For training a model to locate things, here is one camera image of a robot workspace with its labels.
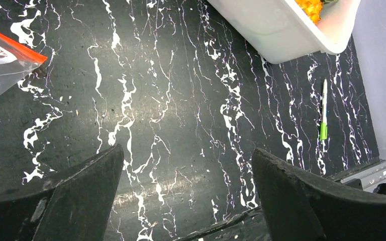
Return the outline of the clear zip bag orange zipper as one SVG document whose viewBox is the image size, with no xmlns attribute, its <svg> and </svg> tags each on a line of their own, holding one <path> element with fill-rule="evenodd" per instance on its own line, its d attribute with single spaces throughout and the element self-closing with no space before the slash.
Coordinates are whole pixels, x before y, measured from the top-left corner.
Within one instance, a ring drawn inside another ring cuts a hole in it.
<svg viewBox="0 0 386 241">
<path fill-rule="evenodd" d="M 0 95 L 46 60 L 46 56 L 0 33 Z"/>
</svg>

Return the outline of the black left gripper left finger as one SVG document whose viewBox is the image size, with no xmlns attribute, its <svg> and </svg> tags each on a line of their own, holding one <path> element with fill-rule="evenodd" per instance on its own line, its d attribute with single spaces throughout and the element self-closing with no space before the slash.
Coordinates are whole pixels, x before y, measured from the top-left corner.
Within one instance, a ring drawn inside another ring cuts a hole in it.
<svg viewBox="0 0 386 241">
<path fill-rule="evenodd" d="M 115 145 L 0 194 L 0 240 L 103 240 L 123 160 Z"/>
</svg>

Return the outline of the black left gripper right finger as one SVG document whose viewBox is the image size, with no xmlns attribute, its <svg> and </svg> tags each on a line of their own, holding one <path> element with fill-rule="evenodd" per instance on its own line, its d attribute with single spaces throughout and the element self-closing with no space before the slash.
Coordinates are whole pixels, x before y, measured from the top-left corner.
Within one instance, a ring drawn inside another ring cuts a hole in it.
<svg viewBox="0 0 386 241">
<path fill-rule="evenodd" d="M 252 170 L 272 240 L 386 240 L 386 183 L 366 192 L 260 148 Z"/>
</svg>

